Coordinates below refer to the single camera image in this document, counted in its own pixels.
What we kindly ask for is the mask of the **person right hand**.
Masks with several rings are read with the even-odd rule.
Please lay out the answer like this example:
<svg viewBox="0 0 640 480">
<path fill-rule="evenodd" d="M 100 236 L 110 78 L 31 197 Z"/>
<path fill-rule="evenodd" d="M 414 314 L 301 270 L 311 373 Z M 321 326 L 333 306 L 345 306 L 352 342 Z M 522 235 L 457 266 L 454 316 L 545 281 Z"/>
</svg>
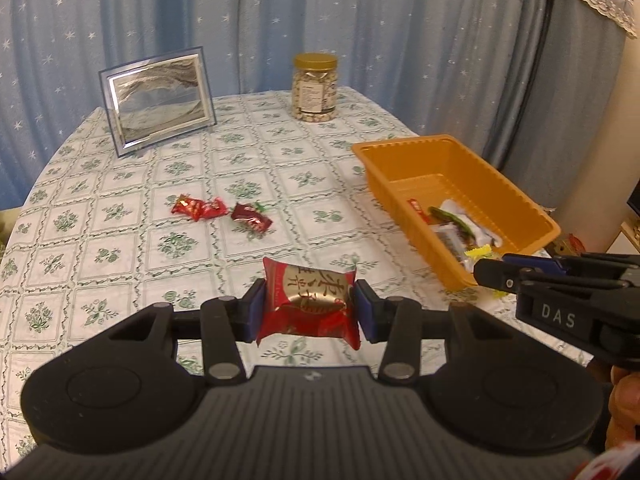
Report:
<svg viewBox="0 0 640 480">
<path fill-rule="evenodd" d="M 608 400 L 611 420 L 605 440 L 607 450 L 624 442 L 638 441 L 640 425 L 639 373 L 613 366 L 611 382 L 613 390 Z"/>
</svg>

